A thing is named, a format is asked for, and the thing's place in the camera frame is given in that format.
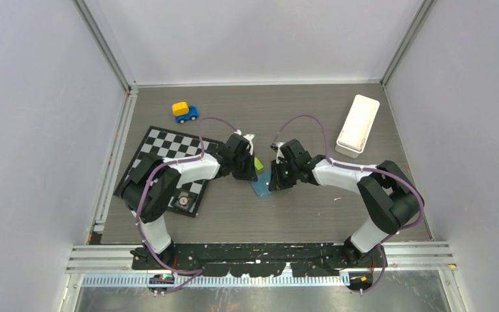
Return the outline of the blue card holder wallet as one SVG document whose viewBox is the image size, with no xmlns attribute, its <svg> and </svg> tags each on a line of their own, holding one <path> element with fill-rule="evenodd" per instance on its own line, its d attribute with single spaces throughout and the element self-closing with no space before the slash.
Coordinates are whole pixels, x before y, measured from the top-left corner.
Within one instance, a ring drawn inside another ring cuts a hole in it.
<svg viewBox="0 0 499 312">
<path fill-rule="evenodd" d="M 257 174 L 257 181 L 251 182 L 251 186 L 258 197 L 265 198 L 273 193 L 269 190 L 271 178 L 272 172 L 267 170 Z"/>
</svg>

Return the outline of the white plastic box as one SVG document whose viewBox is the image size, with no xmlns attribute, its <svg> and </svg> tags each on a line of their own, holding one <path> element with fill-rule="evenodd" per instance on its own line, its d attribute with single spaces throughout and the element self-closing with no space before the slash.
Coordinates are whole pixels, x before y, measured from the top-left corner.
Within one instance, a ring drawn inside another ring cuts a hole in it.
<svg viewBox="0 0 499 312">
<path fill-rule="evenodd" d="M 356 158 L 365 149 L 380 102 L 357 94 L 336 139 L 335 151 Z"/>
</svg>

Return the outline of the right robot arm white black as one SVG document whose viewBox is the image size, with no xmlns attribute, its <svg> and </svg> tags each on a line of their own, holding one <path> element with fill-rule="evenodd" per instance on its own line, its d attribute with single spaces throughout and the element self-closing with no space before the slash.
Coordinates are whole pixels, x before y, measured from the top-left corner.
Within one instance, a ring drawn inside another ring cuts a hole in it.
<svg viewBox="0 0 499 312">
<path fill-rule="evenodd" d="M 291 189 L 302 182 L 361 195 L 368 219 L 342 246 L 347 262 L 354 267 L 363 266 L 371 250 L 403 229 L 423 208 L 421 195 L 392 161 L 359 166 L 325 155 L 313 157 L 296 139 L 270 147 L 276 153 L 271 162 L 271 191 Z"/>
</svg>

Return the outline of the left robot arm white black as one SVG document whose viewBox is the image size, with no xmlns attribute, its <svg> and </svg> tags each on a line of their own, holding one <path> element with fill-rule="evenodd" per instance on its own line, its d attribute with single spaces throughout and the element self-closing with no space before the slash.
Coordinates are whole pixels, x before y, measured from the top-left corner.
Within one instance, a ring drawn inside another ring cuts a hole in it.
<svg viewBox="0 0 499 312">
<path fill-rule="evenodd" d="M 258 177 L 254 137 L 237 131 L 216 151 L 198 156 L 174 159 L 147 156 L 120 183 L 115 195 L 133 212 L 142 242 L 150 249 L 148 260 L 156 268 L 168 268 L 173 261 L 169 248 L 172 238 L 166 229 L 164 214 L 177 188 L 226 176 L 255 182 Z"/>
</svg>

